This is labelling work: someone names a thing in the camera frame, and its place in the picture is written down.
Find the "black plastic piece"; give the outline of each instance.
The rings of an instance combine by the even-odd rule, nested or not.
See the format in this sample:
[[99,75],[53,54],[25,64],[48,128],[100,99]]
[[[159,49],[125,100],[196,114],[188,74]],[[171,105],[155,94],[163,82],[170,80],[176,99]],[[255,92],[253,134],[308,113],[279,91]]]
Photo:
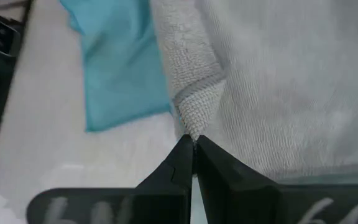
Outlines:
[[197,143],[209,224],[358,223],[358,185],[279,185],[205,136]]
[[[120,219],[108,221],[106,217],[120,214],[124,208],[131,217],[140,217],[125,223],[189,223],[193,169],[209,224],[358,223],[358,185],[280,185],[205,136],[200,136],[195,145],[189,136],[183,136],[135,189],[44,192],[30,203],[27,218],[29,224],[53,224],[46,222],[50,217],[77,224],[120,223]],[[58,209],[56,200],[61,201]],[[105,222],[95,222],[95,213]]]
[[193,143],[183,136],[134,189],[53,189],[27,208],[29,224],[190,223]]

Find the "gray microfiber towel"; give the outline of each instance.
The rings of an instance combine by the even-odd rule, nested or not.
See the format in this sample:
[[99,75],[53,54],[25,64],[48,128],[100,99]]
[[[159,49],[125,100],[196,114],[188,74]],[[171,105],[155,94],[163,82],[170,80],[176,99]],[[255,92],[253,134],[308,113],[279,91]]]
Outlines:
[[151,6],[178,133],[275,180],[358,172],[358,1]]

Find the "blue cloth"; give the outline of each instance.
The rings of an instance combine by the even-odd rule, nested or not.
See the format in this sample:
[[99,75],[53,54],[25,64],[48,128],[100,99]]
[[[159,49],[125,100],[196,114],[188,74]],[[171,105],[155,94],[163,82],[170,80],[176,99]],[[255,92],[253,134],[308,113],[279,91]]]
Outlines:
[[148,0],[60,2],[81,34],[87,131],[170,111]]

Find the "white surface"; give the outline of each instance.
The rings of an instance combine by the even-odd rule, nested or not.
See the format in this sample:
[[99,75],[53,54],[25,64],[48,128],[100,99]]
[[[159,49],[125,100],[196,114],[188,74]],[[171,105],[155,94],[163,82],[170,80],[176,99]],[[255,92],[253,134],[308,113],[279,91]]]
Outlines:
[[201,196],[200,183],[198,178],[193,178],[191,185],[191,213],[190,224],[208,224],[206,219],[203,198]]
[[78,34],[57,0],[34,2],[0,128],[0,223],[25,223],[53,187],[134,187],[176,143],[170,114],[84,132]]

